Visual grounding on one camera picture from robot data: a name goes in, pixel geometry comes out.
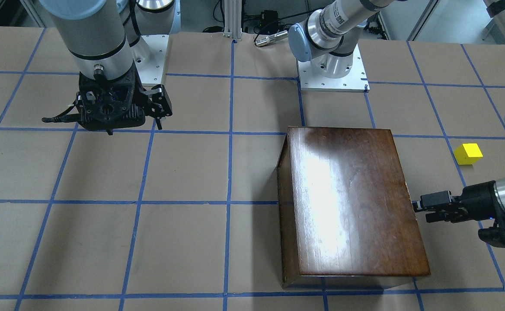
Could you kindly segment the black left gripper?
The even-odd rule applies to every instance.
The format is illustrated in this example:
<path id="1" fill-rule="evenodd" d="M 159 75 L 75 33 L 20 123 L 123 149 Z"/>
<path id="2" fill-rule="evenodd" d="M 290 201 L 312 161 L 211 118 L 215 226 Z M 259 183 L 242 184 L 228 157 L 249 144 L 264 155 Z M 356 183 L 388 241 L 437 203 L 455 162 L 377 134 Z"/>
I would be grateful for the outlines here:
<path id="1" fill-rule="evenodd" d="M 439 221 L 454 224 L 469 220 L 482 221 L 496 219 L 503 213 L 496 195 L 496 181 L 488 181 L 464 187 L 461 195 L 452 196 L 448 190 L 424 194 L 412 202 L 415 213 L 430 212 L 425 215 L 426 222 Z M 457 212 L 444 210 L 456 205 Z"/>

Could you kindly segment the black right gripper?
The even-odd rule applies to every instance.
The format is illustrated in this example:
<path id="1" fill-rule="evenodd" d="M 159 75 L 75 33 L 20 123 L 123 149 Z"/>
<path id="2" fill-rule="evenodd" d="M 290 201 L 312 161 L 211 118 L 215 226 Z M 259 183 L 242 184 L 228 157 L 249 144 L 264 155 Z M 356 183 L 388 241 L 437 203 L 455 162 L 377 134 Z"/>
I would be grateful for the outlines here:
<path id="1" fill-rule="evenodd" d="M 155 85 L 147 91 L 147 96 L 136 71 L 106 83 L 99 83 L 82 73 L 78 79 L 81 99 L 54 117 L 43 117 L 43 123 L 78 123 L 85 130 L 101 131 L 109 134 L 114 129 L 140 127 L 146 116 L 144 104 L 147 102 L 147 116 L 152 117 L 158 130 L 162 130 L 162 120 L 173 114 L 171 100 L 164 85 Z M 78 113 L 71 114 L 77 108 Z"/>

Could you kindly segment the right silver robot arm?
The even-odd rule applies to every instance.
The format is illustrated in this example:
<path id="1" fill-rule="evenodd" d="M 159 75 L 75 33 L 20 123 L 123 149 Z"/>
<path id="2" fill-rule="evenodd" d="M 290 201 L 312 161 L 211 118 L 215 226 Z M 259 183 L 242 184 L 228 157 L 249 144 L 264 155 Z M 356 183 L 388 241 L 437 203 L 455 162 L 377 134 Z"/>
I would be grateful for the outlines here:
<path id="1" fill-rule="evenodd" d="M 88 131 L 140 127 L 173 114 L 167 90 L 148 90 L 141 74 L 155 69 L 144 41 L 181 29 L 179 0 L 41 0 L 79 69 L 78 92 L 65 111 L 44 123 L 77 123 Z"/>

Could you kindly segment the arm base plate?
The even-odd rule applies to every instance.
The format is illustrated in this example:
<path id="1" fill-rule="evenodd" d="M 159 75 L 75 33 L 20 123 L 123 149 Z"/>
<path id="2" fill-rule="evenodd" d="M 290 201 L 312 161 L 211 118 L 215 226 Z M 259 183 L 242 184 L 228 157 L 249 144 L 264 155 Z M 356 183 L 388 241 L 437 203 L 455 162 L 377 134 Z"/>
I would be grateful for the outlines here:
<path id="1" fill-rule="evenodd" d="M 368 92 L 371 90 L 359 45 L 351 55 L 326 54 L 312 61 L 297 61 L 303 91 Z"/>
<path id="2" fill-rule="evenodd" d="M 163 83 L 169 38 L 168 34 L 141 36 L 137 44 L 131 47 L 144 86 Z"/>

